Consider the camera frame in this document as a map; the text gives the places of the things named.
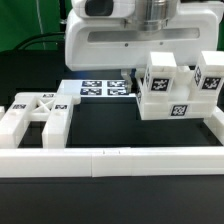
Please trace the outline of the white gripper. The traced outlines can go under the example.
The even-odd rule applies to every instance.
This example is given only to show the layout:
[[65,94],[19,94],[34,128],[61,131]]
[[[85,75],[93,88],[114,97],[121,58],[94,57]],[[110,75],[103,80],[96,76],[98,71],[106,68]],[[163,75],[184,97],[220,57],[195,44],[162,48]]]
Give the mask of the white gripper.
[[157,32],[133,29],[127,19],[135,0],[71,0],[65,34],[65,64],[73,71],[122,69],[128,93],[135,70],[150,52],[172,52],[179,65],[194,65],[202,51],[217,49],[221,0],[178,0],[175,16]]

